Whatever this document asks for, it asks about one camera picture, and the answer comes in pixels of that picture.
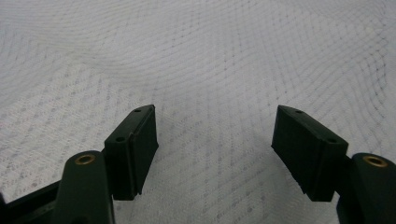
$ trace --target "screw hole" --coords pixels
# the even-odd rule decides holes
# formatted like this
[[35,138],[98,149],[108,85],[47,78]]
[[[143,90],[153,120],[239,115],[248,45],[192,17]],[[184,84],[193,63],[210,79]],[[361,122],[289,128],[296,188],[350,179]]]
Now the screw hole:
[[88,155],[82,155],[82,156],[78,157],[75,160],[75,163],[77,165],[86,165],[86,164],[93,162],[94,160],[95,160],[95,156],[93,156],[92,154],[88,154]]
[[124,137],[118,137],[118,138],[116,138],[116,141],[117,141],[117,142],[123,142],[124,140],[125,140]]
[[378,158],[378,157],[374,157],[374,156],[365,156],[365,157],[363,157],[363,159],[364,159],[367,163],[369,163],[369,164],[371,164],[371,165],[373,165],[373,166],[376,166],[376,167],[381,167],[381,168],[383,168],[383,167],[387,167],[387,166],[388,166],[388,163],[387,163],[387,162],[385,162],[384,160],[382,160],[382,159],[380,159],[380,158]]

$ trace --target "white net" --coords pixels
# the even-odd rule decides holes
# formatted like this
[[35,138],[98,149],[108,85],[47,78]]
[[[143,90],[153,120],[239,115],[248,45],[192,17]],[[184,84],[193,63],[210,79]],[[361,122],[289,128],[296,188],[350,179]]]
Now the white net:
[[271,149],[277,105],[396,161],[396,2],[2,1],[0,191],[155,104],[160,147],[118,223],[337,223]]

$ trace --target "brass insert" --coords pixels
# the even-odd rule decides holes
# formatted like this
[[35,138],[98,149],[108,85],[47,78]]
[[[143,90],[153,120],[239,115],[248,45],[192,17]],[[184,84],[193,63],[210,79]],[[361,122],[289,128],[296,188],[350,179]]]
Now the brass insert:
[[371,164],[371,165],[373,165],[373,166],[376,166],[376,167],[384,168],[384,167],[387,167],[387,166],[388,166],[388,163],[387,163],[387,162],[385,162],[384,160],[382,160],[382,159],[380,159],[380,158],[378,158],[378,157],[374,157],[374,156],[365,156],[365,157],[363,157],[363,159],[364,159],[367,163],[369,163],[369,164]]
[[95,160],[95,156],[92,154],[82,155],[75,160],[77,165],[86,165]]

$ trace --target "black mechanical arm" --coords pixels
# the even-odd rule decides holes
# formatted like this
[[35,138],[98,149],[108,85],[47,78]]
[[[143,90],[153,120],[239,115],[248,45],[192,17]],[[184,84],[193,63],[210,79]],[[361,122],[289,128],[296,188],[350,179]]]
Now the black mechanical arm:
[[142,193],[158,148],[154,105],[132,111],[105,149],[71,157],[62,179],[14,202],[0,200],[0,223],[114,223],[113,200]]
[[383,157],[358,153],[305,112],[280,105],[272,147],[303,193],[313,202],[340,195],[342,224],[396,223],[396,166]]

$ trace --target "white backdrop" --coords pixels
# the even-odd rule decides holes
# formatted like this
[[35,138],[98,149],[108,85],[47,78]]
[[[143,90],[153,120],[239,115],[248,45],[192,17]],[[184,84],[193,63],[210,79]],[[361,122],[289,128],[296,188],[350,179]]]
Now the white backdrop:
[[396,161],[392,0],[1,1],[0,191],[155,104],[160,147],[118,223],[337,223],[271,149],[276,107],[304,110],[348,155]]

